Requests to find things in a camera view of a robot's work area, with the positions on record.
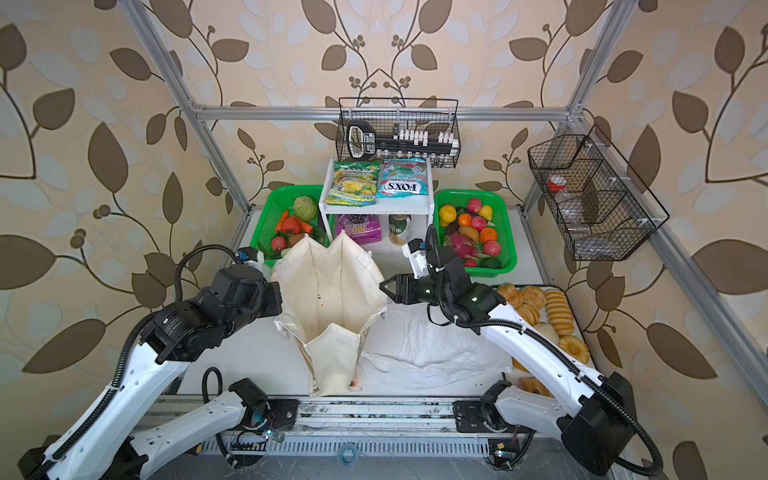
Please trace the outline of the green tin can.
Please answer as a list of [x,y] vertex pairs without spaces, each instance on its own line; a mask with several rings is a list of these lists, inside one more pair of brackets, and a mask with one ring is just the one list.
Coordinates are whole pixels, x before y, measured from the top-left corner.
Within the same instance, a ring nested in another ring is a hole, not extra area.
[[389,239],[392,244],[405,245],[410,237],[411,216],[407,214],[391,214],[388,217]]

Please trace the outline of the purple candy bag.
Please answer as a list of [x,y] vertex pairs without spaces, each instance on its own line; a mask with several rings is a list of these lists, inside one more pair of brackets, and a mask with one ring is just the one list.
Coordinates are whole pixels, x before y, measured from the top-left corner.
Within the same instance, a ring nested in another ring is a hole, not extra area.
[[373,214],[343,214],[339,216],[336,234],[344,232],[359,245],[369,245],[382,240],[379,217]]

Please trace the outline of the cream floral tote bag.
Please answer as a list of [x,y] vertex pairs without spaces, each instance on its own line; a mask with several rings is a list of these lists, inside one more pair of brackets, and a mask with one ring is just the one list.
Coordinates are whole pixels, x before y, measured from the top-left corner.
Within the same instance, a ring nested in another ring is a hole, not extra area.
[[371,253],[345,233],[327,247],[304,238],[274,264],[271,280],[282,296],[275,323],[298,345],[309,370],[309,395],[359,390],[358,360],[389,302]]

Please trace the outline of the Fox's candy bag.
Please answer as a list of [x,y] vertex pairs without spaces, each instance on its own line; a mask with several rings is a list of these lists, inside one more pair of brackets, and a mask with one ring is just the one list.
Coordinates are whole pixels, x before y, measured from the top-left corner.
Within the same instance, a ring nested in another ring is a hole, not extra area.
[[428,194],[426,161],[396,158],[381,164],[378,198],[407,198]]

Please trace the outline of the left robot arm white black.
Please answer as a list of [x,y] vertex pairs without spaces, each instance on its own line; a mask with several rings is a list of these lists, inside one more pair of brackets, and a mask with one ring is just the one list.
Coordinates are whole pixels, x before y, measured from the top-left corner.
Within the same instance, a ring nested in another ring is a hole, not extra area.
[[205,440],[240,428],[262,434],[278,415],[252,380],[159,427],[136,427],[167,387],[205,351],[256,319],[282,312],[280,286],[249,265],[233,264],[194,298],[144,317],[129,333],[112,381],[60,438],[27,451],[26,479],[147,479]]

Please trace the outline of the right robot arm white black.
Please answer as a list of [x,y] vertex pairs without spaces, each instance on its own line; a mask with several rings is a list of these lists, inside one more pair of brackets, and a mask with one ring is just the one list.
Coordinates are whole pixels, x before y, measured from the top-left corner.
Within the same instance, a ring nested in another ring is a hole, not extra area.
[[558,438],[594,475],[614,465],[646,477],[662,474],[662,455],[637,419],[633,390],[623,376],[605,376],[547,339],[494,287],[473,281],[450,248],[415,240],[405,254],[411,273],[382,281],[383,293],[396,304],[439,308],[446,325],[469,329],[503,349],[552,396],[497,382],[481,399],[488,429],[519,425]]

